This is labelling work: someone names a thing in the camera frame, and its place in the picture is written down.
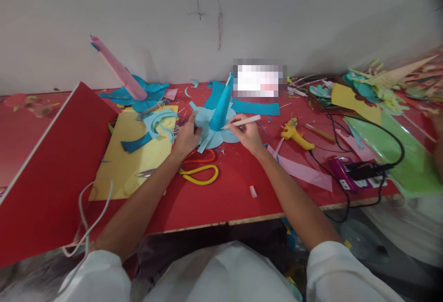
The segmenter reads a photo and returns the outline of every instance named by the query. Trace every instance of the orange scissors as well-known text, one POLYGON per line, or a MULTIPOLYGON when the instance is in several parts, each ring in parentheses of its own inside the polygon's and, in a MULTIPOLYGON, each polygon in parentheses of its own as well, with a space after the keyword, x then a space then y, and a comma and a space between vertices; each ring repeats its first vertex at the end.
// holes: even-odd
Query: orange scissors
MULTIPOLYGON (((198 159, 198 158, 192 158, 192 156, 194 155, 194 153, 197 151, 197 149, 193 150, 191 153, 189 153, 189 155, 186 157, 186 159, 183 161, 182 166, 186 163, 210 163, 216 160, 216 153, 214 152, 214 150, 211 149, 205 149, 205 151, 209 151, 211 156, 207 159, 198 159)), ((145 170, 143 172, 140 172, 139 174, 141 174, 139 177, 149 177, 152 172, 155 169, 149 169, 149 170, 145 170)), ((198 167, 195 168, 193 170, 189 170, 189 171, 185 171, 180 167, 179 170, 179 174, 183 175, 183 177, 185 179, 187 179, 189 182, 192 182, 194 184, 197 185, 208 185, 211 184, 212 182, 214 182, 218 176, 218 167, 215 165, 206 165, 203 167, 198 167), (191 177, 190 175, 201 172, 203 170, 207 170, 207 169, 211 169, 213 168, 215 170, 214 175, 207 181, 199 181, 194 179, 193 177, 191 177)))

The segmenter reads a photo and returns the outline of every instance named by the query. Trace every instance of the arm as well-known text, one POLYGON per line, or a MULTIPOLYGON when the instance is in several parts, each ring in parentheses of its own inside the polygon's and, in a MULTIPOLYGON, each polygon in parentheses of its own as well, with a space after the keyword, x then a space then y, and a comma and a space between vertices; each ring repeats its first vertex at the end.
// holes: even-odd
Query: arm
MULTIPOLYGON (((245 118, 245 114, 239 114, 229 122, 245 118)), ((325 241, 342 243, 340 236, 320 209, 263 146, 257 124, 248 123, 245 126, 244 132, 233 125, 230 125, 229 129, 261 163, 286 218, 308 250, 325 241)))
POLYGON ((112 217, 91 252, 107 250, 118 255, 122 262, 135 252, 164 191, 183 160, 198 145, 202 130, 196 129, 194 124, 197 112, 194 111, 188 123, 180 128, 171 154, 112 217))

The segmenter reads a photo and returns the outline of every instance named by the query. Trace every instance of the yellow paper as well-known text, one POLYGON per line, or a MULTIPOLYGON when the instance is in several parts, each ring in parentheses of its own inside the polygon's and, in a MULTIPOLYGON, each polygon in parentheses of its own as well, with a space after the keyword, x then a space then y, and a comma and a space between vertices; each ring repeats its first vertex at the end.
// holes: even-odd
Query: yellow paper
POLYGON ((355 110, 360 116, 366 118, 368 121, 374 122, 378 125, 382 124, 382 115, 379 105, 370 107, 364 101, 357 100, 354 91, 350 87, 335 84, 332 88, 331 102, 336 106, 355 110))
MULTIPOLYGON (((168 106, 177 112, 178 106, 168 106)), ((136 121, 138 113, 124 110, 117 118, 111 140, 104 156, 109 163, 102 163, 97 171, 96 180, 100 178, 112 179, 114 191, 111 199, 129 198, 146 180, 138 177, 144 170, 158 168, 172 150, 172 143, 160 125, 156 130, 159 137, 151 140, 133 153, 123 150, 121 141, 132 141, 146 134, 146 126, 142 121, 136 121)), ((173 129, 175 117, 164 117, 161 121, 164 127, 173 129)), ((109 181, 100 180, 94 183, 89 200, 106 200, 109 195, 109 181)))

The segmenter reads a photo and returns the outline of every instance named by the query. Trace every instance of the red board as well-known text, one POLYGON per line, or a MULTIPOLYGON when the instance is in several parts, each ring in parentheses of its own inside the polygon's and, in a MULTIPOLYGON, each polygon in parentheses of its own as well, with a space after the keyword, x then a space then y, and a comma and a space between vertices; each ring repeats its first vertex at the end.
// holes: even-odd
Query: red board
POLYGON ((117 113, 80 83, 0 198, 0 267, 69 244, 117 113))

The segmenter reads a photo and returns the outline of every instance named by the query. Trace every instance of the white cable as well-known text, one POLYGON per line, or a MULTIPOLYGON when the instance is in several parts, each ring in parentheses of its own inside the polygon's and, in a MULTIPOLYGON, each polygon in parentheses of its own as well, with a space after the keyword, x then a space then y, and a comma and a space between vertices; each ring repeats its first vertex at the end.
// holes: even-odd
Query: white cable
POLYGON ((77 274, 77 271, 79 270, 79 268, 82 266, 82 264, 84 263, 84 261, 86 260, 86 257, 88 257, 88 253, 89 253, 89 234, 90 232, 94 229, 94 227, 98 224, 98 222, 101 220, 101 218, 103 217, 103 215, 105 214, 106 210, 108 209, 108 205, 109 202, 111 200, 112 197, 112 192, 114 190, 114 182, 111 179, 105 179, 105 180, 109 180, 110 183, 110 187, 109 187, 109 195, 108 195, 108 199, 106 200, 106 204, 105 207, 103 208, 102 213, 100 214, 100 216, 97 218, 97 220, 92 224, 92 226, 90 228, 88 228, 88 223, 86 221, 86 217, 84 216, 84 212, 83 212, 83 206, 82 206, 82 196, 83 193, 92 185, 94 184, 96 181, 99 180, 95 180, 93 182, 91 182, 90 184, 88 184, 87 186, 85 186, 85 188, 82 190, 82 192, 80 193, 79 197, 78 197, 78 208, 80 210, 80 217, 82 219, 82 223, 84 226, 84 230, 86 231, 86 233, 83 235, 83 237, 81 238, 81 240, 77 243, 77 246, 75 247, 74 251, 72 251, 71 253, 69 253, 66 250, 66 247, 62 247, 63 253, 65 254, 66 257, 72 257, 78 250, 78 248, 80 247, 80 245, 83 243, 83 241, 86 239, 85 242, 85 250, 84 250, 84 257, 83 259, 80 261, 80 263, 78 263, 78 265, 75 267, 75 269, 71 272, 71 277, 69 278, 69 280, 66 282, 65 285, 62 285, 62 287, 60 288, 59 292, 57 293, 57 295, 55 296, 55 299, 57 299, 60 295, 62 295, 66 289, 69 287, 69 285, 71 284, 72 280, 74 279, 75 275, 77 274))

